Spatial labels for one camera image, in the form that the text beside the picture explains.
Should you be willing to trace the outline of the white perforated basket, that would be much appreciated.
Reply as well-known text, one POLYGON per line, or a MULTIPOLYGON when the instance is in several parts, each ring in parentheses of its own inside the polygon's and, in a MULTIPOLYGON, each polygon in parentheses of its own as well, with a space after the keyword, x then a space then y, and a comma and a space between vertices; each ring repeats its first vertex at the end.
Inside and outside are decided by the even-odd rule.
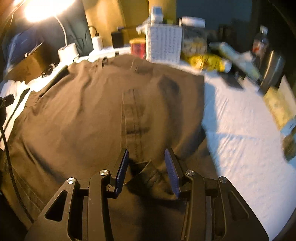
POLYGON ((153 63, 178 64, 183 29, 177 25, 154 24, 145 29, 146 60, 153 63))

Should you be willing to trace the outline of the yellow tissue box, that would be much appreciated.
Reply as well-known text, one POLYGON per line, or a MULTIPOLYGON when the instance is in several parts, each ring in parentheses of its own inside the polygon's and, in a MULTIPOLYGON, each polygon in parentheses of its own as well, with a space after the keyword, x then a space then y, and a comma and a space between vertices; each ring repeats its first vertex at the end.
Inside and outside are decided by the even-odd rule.
POLYGON ((295 96, 285 75, 279 88, 270 87, 263 100, 278 130, 284 136, 289 135, 295 128, 295 96))

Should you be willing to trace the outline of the clear snack jar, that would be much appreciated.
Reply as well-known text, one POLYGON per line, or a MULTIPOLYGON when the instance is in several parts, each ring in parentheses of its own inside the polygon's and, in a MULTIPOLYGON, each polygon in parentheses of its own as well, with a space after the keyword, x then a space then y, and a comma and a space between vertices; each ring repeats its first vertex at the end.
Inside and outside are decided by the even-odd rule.
POLYGON ((184 16, 179 20, 183 29, 182 54, 186 57, 207 53, 207 34, 205 20, 192 16, 184 16))

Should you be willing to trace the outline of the white desk lamp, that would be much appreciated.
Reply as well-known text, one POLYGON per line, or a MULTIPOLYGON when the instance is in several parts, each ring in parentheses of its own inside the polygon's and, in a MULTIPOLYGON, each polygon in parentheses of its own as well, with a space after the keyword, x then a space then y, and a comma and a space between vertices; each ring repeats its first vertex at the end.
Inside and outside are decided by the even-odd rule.
POLYGON ((81 34, 86 27, 82 1, 23 1, 14 16, 21 30, 36 29, 55 58, 82 55, 81 34))

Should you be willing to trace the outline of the white charger adapter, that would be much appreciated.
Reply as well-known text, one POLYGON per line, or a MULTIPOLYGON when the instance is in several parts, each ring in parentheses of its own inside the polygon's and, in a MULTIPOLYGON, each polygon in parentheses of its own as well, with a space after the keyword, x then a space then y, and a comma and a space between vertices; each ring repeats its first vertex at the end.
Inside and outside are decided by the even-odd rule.
POLYGON ((103 49, 103 42, 102 38, 100 36, 95 36, 92 38, 92 45, 93 45, 93 50, 95 51, 100 51, 103 49))

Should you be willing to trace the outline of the black smartphone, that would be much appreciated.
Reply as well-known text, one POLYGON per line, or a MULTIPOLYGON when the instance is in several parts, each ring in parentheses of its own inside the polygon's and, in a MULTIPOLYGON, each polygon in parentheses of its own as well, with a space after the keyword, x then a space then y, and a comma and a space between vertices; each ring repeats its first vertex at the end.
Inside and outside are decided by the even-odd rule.
POLYGON ((224 82, 232 88, 236 89, 243 89, 243 87, 240 85, 240 83, 237 81, 237 79, 234 77, 234 75, 225 73, 225 72, 220 72, 219 75, 222 77, 224 82))

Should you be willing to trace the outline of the wet wipes pack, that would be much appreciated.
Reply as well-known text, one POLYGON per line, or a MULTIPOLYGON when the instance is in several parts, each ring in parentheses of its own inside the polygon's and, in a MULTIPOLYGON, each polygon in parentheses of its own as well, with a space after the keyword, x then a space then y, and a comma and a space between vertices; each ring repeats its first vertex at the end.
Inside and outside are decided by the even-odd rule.
POLYGON ((218 51, 220 55, 230 60, 253 81, 261 79, 260 72, 253 62, 246 60, 241 53, 235 51, 226 42, 211 42, 209 43, 209 47, 211 50, 218 51))

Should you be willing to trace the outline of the stainless steel tumbler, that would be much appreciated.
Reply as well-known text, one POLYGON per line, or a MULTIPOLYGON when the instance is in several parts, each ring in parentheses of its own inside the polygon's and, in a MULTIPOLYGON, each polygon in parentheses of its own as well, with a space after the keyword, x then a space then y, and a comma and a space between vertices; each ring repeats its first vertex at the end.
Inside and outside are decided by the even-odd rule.
POLYGON ((285 58, 279 52, 271 50, 263 59, 260 67, 262 81, 259 92, 263 95, 267 93, 270 87, 275 86, 282 76, 285 66, 285 58))

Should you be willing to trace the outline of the white cloth garment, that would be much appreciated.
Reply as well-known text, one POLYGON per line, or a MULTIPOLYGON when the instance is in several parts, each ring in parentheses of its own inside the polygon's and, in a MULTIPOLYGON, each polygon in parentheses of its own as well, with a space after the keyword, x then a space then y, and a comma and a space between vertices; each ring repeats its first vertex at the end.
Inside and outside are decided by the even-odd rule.
POLYGON ((1 89, 1 97, 5 97, 9 94, 14 95, 14 102, 10 106, 6 108, 7 113, 12 113, 15 109, 16 105, 18 104, 18 101, 20 100, 21 94, 27 89, 27 85, 25 82, 20 81, 13 81, 8 80, 1 89))

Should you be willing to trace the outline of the white power strip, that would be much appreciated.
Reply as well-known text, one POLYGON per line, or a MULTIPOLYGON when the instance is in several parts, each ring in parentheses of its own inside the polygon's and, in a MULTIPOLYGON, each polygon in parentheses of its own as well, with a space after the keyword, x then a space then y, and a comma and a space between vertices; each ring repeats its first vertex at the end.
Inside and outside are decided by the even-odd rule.
POLYGON ((113 58, 119 55, 130 55, 131 53, 131 48, 130 45, 121 47, 121 48, 113 48, 111 47, 106 47, 102 50, 93 50, 89 53, 88 61, 94 62, 98 59, 102 58, 113 58))

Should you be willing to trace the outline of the brown t-shirt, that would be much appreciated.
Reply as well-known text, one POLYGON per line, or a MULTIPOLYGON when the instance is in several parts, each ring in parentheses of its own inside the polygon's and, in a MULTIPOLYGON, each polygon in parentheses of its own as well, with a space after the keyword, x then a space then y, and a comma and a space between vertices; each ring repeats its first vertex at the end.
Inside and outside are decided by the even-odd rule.
POLYGON ((1 191, 26 228, 69 178, 111 168, 123 148, 125 185, 109 201, 115 240, 179 240, 186 202, 171 190, 165 149, 216 178, 202 126, 205 80, 131 55, 71 64, 32 92, 8 140, 20 198, 1 160, 1 191))

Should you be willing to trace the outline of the black charger adapter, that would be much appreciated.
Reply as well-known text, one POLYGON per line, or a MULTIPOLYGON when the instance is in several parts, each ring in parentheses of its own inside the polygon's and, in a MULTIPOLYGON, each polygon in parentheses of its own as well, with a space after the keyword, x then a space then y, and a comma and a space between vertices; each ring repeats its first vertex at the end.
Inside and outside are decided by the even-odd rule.
POLYGON ((111 33, 112 46, 114 49, 122 48, 124 46, 123 32, 116 31, 111 33))

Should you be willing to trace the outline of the yellow snack bag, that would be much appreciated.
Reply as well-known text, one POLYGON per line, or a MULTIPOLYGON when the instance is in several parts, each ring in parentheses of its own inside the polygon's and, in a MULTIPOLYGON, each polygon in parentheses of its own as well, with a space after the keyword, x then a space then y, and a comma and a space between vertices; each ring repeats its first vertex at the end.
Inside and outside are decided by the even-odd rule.
POLYGON ((214 54, 196 54, 193 56, 186 56, 182 54, 182 59, 189 63, 191 67, 202 71, 228 73, 232 68, 232 63, 229 60, 214 54))

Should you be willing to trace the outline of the tablet computer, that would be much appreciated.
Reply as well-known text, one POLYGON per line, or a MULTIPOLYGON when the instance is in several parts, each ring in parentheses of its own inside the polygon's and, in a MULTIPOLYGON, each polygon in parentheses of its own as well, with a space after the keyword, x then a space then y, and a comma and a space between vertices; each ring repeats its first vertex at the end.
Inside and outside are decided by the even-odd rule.
POLYGON ((25 54, 32 52, 44 41, 36 27, 31 27, 21 33, 6 38, 1 46, 3 49, 5 72, 9 72, 16 64, 25 58, 25 54))

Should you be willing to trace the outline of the cardboard box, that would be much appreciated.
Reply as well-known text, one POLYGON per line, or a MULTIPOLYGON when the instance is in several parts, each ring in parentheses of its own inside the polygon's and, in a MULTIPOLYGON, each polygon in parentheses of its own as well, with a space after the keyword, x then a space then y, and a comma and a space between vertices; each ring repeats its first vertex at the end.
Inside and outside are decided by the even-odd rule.
POLYGON ((53 58, 51 47, 46 43, 41 43, 18 64, 14 65, 11 70, 4 76, 4 80, 13 80, 25 82, 41 77, 42 73, 49 68, 50 65, 57 66, 58 62, 53 58))

